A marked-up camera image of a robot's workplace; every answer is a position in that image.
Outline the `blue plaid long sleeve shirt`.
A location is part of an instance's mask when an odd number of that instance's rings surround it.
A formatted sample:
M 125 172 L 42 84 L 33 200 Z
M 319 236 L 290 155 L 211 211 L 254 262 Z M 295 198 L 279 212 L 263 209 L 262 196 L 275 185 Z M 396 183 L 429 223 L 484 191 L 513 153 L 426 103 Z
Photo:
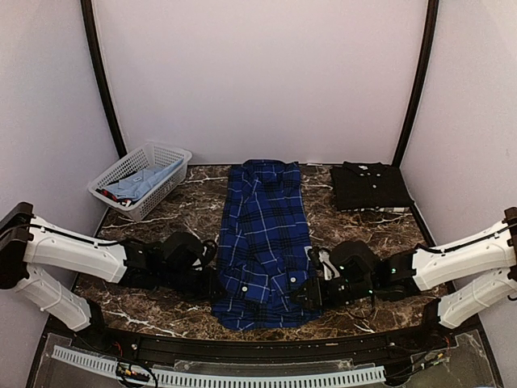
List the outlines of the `blue plaid long sleeve shirt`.
M 226 295 L 212 304 L 233 331 L 299 327 L 320 318 L 292 295 L 317 273 L 297 162 L 248 160 L 230 168 L 216 270 Z

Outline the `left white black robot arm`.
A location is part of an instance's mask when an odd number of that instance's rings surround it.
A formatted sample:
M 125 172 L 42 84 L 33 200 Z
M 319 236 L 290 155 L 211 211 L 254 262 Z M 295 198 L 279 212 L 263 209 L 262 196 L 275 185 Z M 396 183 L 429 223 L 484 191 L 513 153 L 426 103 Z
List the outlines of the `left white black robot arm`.
M 27 202 L 1 220 L 1 287 L 12 289 L 81 332 L 96 352 L 108 352 L 113 333 L 105 328 L 100 306 L 72 293 L 45 266 L 95 276 L 134 289 L 173 289 L 187 297 L 217 302 L 226 295 L 210 263 L 217 244 L 174 232 L 163 242 L 134 238 L 107 241 L 46 222 Z

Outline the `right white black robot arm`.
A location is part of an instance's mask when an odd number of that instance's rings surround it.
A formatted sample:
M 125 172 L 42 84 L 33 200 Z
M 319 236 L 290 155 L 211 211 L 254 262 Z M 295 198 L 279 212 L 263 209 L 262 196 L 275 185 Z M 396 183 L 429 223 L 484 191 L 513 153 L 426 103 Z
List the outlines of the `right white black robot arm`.
M 310 261 L 322 271 L 303 281 L 292 300 L 307 310 L 345 306 L 370 297 L 400 301 L 437 285 L 473 276 L 463 288 L 438 297 L 424 307 L 424 324 L 413 331 L 412 343 L 428 351 L 443 338 L 443 328 L 465 320 L 504 298 L 516 296 L 516 209 L 475 235 L 439 247 L 415 248 L 386 259 L 364 241 L 345 241 L 332 251 L 309 250 Z

